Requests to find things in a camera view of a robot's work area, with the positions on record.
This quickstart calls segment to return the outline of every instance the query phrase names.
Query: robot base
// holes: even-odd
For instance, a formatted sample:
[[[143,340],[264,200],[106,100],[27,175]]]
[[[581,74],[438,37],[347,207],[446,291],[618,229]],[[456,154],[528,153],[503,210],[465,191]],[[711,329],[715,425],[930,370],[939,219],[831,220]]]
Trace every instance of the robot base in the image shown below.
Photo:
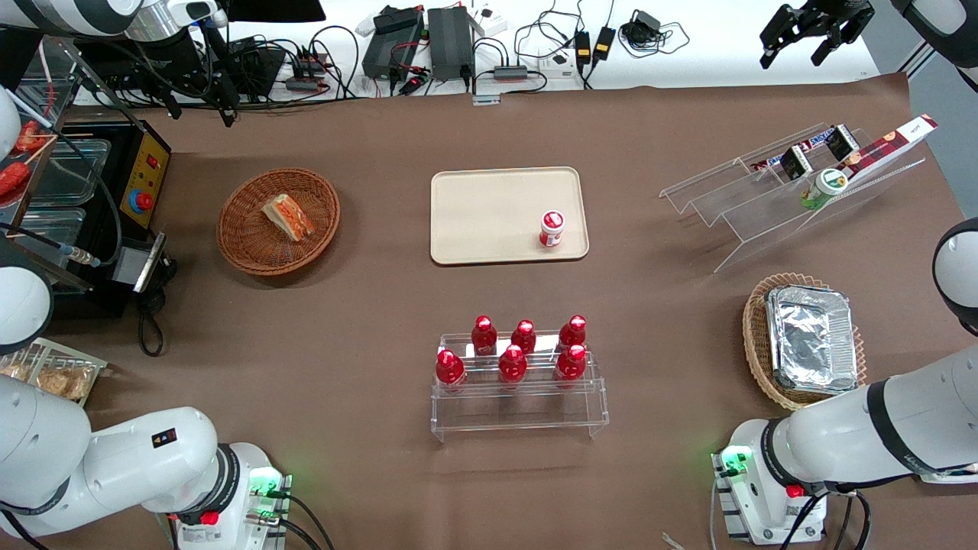
[[[176,522],[180,550],[261,550],[269,528],[245,521],[249,511],[273,512],[276,499],[257,496],[253,491],[283,488],[283,476],[272,467],[268,456],[251,443],[231,443],[241,463],[238,488],[216,525],[188,526]]]
[[[741,424],[733,432],[730,445],[719,455],[713,455],[727,532],[731,538],[749,539],[756,545],[782,544],[809,499],[808,496],[789,498],[784,487],[768,472],[761,455],[761,433],[767,425],[766,420]],[[728,468],[736,468],[741,473],[732,478],[719,478]],[[824,519],[823,499],[795,531],[791,542],[822,540]]]

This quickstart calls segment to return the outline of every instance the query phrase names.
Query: aluminum foil container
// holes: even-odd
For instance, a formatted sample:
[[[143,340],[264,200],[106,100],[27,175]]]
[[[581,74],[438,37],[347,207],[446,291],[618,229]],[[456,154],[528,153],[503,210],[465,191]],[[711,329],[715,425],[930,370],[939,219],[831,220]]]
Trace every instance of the aluminum foil container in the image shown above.
[[[842,294],[787,286],[768,293],[775,380],[789,390],[837,395],[858,386],[852,311]]]

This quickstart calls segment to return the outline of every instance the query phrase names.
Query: acrylic stand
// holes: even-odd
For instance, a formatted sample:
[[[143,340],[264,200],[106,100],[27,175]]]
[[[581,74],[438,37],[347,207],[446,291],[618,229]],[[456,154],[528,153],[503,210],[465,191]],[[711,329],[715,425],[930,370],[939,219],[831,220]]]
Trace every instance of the acrylic stand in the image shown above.
[[[792,145],[822,134],[828,128],[825,123],[812,126],[659,194],[660,199],[669,199],[678,213],[693,208],[707,227],[721,223],[733,231],[738,241],[736,249],[714,273],[838,213],[865,204],[900,179],[895,176],[903,175],[924,162],[923,153],[913,148],[907,149],[886,160],[865,179],[857,180],[845,193],[814,211],[801,205],[802,192],[808,189],[812,178],[820,171],[839,164],[824,143],[805,153],[814,171],[794,181],[789,180],[780,164],[761,170],[751,167],[781,155]],[[863,130],[852,133],[860,147],[873,141]]]
[[[467,379],[458,388],[433,378],[431,432],[445,442],[455,432],[530,428],[587,428],[594,436],[608,424],[607,396],[598,363],[588,349],[588,368],[574,381],[555,381],[558,331],[537,331],[536,351],[526,356],[526,376],[518,384],[499,382],[499,353],[509,338],[499,338],[495,356],[476,356],[468,334],[443,335],[438,350],[448,348],[466,365]]]

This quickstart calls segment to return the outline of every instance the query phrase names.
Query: beige tray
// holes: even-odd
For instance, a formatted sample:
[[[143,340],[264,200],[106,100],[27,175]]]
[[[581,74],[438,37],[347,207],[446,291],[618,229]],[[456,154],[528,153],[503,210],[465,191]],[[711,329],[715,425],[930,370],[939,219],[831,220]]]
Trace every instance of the beige tray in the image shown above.
[[[560,210],[562,242],[540,244]],[[577,259],[588,253],[581,178],[568,166],[440,172],[431,178],[431,259],[442,265]]]

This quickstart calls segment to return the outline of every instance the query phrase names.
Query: white table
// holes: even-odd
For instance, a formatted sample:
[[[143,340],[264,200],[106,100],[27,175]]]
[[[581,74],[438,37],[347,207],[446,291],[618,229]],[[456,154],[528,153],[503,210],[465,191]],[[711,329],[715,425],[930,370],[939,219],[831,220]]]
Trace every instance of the white table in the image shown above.
[[[231,39],[244,38],[255,34],[263,34],[268,39],[288,38],[300,45],[307,44],[312,35],[330,24],[340,24],[354,29],[367,15],[379,11],[388,4],[385,0],[320,0],[327,15],[325,22],[319,23],[230,23]],[[447,0],[423,2],[427,9],[445,7]],[[504,14],[510,22],[510,29],[495,36],[502,40],[510,50],[511,61],[515,61],[512,51],[514,30],[537,19],[540,12],[552,5],[552,0],[465,0],[467,6],[480,7],[489,3],[494,10]],[[763,70],[760,66],[762,47],[758,35],[764,25],[771,19],[783,0],[748,0],[732,2],[730,0],[688,0],[683,2],[628,2],[616,0],[611,12],[609,26],[617,29],[632,15],[635,8],[643,8],[663,23],[678,22],[686,30],[690,43],[673,55],[658,54],[645,59],[633,59],[625,51],[621,43],[614,41],[609,59],[600,63],[590,82],[595,88],[631,88],[635,86],[656,86],[661,88],[706,87],[706,86],[754,86],[777,84],[820,84],[851,82],[879,75],[879,70],[873,62],[866,44],[860,39],[852,45],[843,45],[828,56],[821,67],[814,67],[809,59],[821,43],[818,38],[808,38],[798,44],[784,49],[775,59],[770,69]],[[576,13],[576,0],[556,0],[559,11]],[[401,4],[393,2],[395,7]],[[591,33],[592,46],[598,38],[598,33],[606,18],[611,0],[581,0],[581,13],[586,29]],[[549,21],[557,26],[567,36],[573,35],[575,21],[573,18],[548,16]],[[353,69],[357,75],[350,86],[351,91],[359,96],[374,97],[377,90],[374,84],[362,76],[359,62],[354,68],[354,46],[350,36],[340,29],[332,29],[320,35],[320,38],[330,47],[336,62],[344,76]],[[357,36],[360,46],[361,59],[367,50],[370,37]],[[671,49],[673,42],[666,45]],[[538,29],[532,31],[521,51],[525,53],[540,53],[552,51],[556,46],[545,38]],[[476,55],[476,73],[492,66],[499,61],[498,54],[491,48],[479,47]],[[533,70],[537,67],[535,60],[522,60]],[[415,57],[414,63],[430,67],[430,56],[422,49]],[[279,80],[291,76],[291,70],[283,68]],[[500,91],[533,88],[537,80],[523,83],[497,84],[491,76],[483,76],[479,80],[479,93],[498,93]],[[380,84],[381,95],[387,96],[389,88]],[[581,89],[579,79],[551,80],[547,90]],[[444,84],[435,83],[429,94],[458,94],[465,87],[460,80],[451,80]],[[291,100],[302,98],[306,94],[292,93],[281,83],[275,84],[272,98],[276,100]],[[79,94],[76,103],[79,105],[94,105],[95,102],[87,93]]]

